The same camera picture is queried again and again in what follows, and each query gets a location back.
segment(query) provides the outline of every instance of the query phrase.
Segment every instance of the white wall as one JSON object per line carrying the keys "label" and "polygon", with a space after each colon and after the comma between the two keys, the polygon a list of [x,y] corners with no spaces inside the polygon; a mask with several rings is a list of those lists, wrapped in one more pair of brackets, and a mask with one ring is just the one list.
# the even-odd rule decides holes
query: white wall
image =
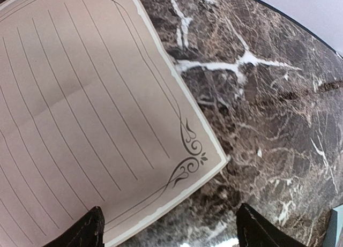
{"label": "white wall", "polygon": [[343,0],[261,0],[315,33],[343,56]]}

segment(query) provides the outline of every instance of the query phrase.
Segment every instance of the marble surface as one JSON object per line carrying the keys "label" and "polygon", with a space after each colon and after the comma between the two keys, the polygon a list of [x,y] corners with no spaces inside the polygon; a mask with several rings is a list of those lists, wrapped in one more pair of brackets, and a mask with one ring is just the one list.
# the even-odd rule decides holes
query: marble surface
{"label": "marble surface", "polygon": [[121,246],[237,246],[243,202],[320,246],[343,203],[343,60],[252,0],[141,1],[230,162]]}

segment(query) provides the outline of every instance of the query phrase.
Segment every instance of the lined paper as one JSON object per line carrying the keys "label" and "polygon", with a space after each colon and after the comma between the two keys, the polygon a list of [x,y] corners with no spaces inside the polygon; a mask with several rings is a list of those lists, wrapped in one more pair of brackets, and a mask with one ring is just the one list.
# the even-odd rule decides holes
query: lined paper
{"label": "lined paper", "polygon": [[138,0],[8,0],[0,33],[1,246],[96,205],[119,244],[225,165]]}

